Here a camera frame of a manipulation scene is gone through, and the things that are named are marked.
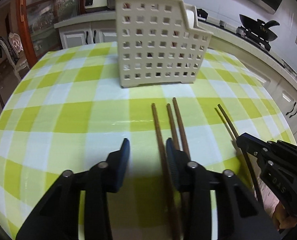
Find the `cabinet handle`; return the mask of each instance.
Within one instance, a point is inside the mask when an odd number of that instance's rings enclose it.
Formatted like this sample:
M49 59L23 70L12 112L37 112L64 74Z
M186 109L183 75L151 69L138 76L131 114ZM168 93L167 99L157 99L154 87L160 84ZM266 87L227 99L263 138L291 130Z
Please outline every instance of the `cabinet handle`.
M86 39L85 39L85 42L86 42L86 44L88 44L88 31L86 31Z
M19 0L19 14L21 16L21 22L25 21L23 7L24 7L24 0Z
M297 114L297 109L296 109L295 114L291 114L291 115L290 115L290 118L291 118L292 116L295 116L296 114Z
M96 36L96 30L94 31L94 36L93 36L93 43L95 44L95 36Z
M295 105L296 105L296 102L294 103L292 110L290 112L287 112L285 115L288 115L288 114L292 113L293 110L294 110Z

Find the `tablecloth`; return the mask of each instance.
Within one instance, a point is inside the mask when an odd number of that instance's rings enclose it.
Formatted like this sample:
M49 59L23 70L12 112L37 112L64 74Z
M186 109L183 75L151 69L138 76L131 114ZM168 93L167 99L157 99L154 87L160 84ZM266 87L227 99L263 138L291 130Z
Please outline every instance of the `tablecloth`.
M0 224L13 239L59 174L90 169L119 149L123 138L131 144L127 173L120 192L108 195L114 239L169 238L151 103L165 141L171 136L166 104L177 98L191 158L213 171L247 174L216 111L219 103L240 134L295 143L271 96L236 57L209 49L194 84L122 89L116 45L47 53L5 105Z

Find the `rice cooker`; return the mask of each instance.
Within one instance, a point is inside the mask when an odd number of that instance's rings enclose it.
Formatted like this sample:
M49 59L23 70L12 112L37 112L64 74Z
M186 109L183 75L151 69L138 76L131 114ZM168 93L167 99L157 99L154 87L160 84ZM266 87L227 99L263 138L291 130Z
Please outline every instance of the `rice cooker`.
M85 0L84 8L86 12L97 12L107 9L107 0Z

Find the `screw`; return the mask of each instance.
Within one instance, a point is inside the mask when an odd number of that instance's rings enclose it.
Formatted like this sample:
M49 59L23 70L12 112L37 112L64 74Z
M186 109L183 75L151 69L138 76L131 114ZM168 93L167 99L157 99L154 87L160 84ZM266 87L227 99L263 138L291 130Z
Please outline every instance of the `screw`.
M225 170L223 171L223 174L227 177L232 177L234 175L234 172L231 170Z
M101 169L105 169L106 167L108 167L108 163L107 162L100 162L99 164L97 164L97 166Z
M66 170L63 171L62 176L64 176L65 178L71 176L73 174L73 172L71 170Z
M196 162L188 162L187 166L189 166L192 169L195 169L198 166L198 164Z

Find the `checkered tablecloth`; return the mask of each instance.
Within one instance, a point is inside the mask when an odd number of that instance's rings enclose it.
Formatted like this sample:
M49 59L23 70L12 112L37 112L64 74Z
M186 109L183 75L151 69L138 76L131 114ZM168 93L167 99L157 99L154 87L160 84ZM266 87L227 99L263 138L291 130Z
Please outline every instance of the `checkered tablecloth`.
M108 195L114 239L168 239L161 164L151 114L164 141L166 104L176 97L191 158L207 169L241 168L221 104L239 133L295 143L268 92L232 55L209 49L194 84L119 86L116 43L47 53L18 85L0 116L0 224L13 238L49 186L66 169L81 172L129 138L123 187Z

